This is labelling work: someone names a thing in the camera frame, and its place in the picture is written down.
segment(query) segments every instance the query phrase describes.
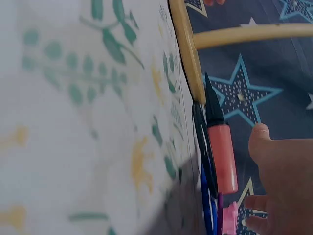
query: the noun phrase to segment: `blue pen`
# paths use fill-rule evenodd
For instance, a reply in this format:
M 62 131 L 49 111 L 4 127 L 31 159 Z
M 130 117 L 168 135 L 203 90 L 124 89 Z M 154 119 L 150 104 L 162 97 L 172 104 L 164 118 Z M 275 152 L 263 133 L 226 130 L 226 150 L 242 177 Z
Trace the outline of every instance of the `blue pen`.
M 205 228 L 208 235 L 217 235 L 216 199 L 211 197 L 203 165 L 201 164 L 201 193 Z

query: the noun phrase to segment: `bedsheet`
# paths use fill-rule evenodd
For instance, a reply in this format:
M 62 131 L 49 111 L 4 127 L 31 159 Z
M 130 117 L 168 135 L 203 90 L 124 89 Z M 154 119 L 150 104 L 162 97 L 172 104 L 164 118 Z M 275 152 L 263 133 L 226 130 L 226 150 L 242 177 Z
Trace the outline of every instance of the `bedsheet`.
M 200 234 L 166 0 L 2 0 L 0 234 Z
M 194 33 L 258 24 L 313 23 L 310 0 L 227 0 L 224 5 L 204 8 L 202 0 L 186 2 L 196 8 L 187 8 Z M 245 226 L 247 216 L 266 217 L 242 204 L 247 195 L 265 194 L 248 153 L 255 123 L 265 123 L 272 139 L 313 137 L 312 46 L 312 38 L 289 38 L 199 51 L 202 72 L 208 73 L 230 124 L 239 190 L 224 197 L 224 204 L 239 204 L 238 235 L 255 234 Z

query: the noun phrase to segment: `yellow flower pattern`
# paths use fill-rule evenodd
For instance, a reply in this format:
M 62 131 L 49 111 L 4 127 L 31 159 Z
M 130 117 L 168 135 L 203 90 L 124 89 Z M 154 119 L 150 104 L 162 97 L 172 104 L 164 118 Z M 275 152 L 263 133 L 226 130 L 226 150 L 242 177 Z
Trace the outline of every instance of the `yellow flower pattern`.
M 0 212 L 0 227 L 11 226 L 18 233 L 24 235 L 26 209 L 23 206 L 12 206 L 10 210 Z
M 26 145 L 27 139 L 28 128 L 25 126 L 18 126 L 13 134 L 0 139 L 0 149 L 6 149 L 15 145 L 24 147 Z
M 153 153 L 145 154 L 143 152 L 143 147 L 147 141 L 148 138 L 144 137 L 143 140 L 137 141 L 134 144 L 132 153 L 132 178 L 137 192 L 139 192 L 141 184 L 146 184 L 151 194 L 153 191 L 152 175 L 143 168 L 144 160 L 154 157 Z
M 156 69 L 154 60 L 151 65 L 151 74 L 152 74 L 152 80 L 153 80 L 153 86 L 155 88 L 155 92 L 159 100 L 161 101 L 162 105 L 164 105 L 165 98 L 164 98 L 164 95 L 160 86 L 160 83 L 162 81 L 161 71 Z
M 161 37 L 163 37 L 163 29 L 162 29 L 162 26 L 160 24 L 158 24 L 158 30 L 161 34 Z

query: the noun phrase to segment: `black marker cap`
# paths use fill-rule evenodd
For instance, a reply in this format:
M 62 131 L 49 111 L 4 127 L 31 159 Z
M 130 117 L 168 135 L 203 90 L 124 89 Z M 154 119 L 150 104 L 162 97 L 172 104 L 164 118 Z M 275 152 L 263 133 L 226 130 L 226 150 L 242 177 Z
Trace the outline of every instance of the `black marker cap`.
M 219 99 L 212 88 L 209 76 L 205 73 L 206 125 L 207 127 L 227 124 L 220 107 Z

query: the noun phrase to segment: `pink object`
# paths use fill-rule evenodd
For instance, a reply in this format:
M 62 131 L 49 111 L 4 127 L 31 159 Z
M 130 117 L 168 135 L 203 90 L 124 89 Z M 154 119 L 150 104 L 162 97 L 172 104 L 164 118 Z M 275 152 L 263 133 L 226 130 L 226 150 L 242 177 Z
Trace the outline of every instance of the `pink object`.
M 215 162 L 219 193 L 237 192 L 237 174 L 230 128 L 227 124 L 208 128 Z
M 233 202 L 223 209 L 223 234 L 236 235 L 238 205 Z

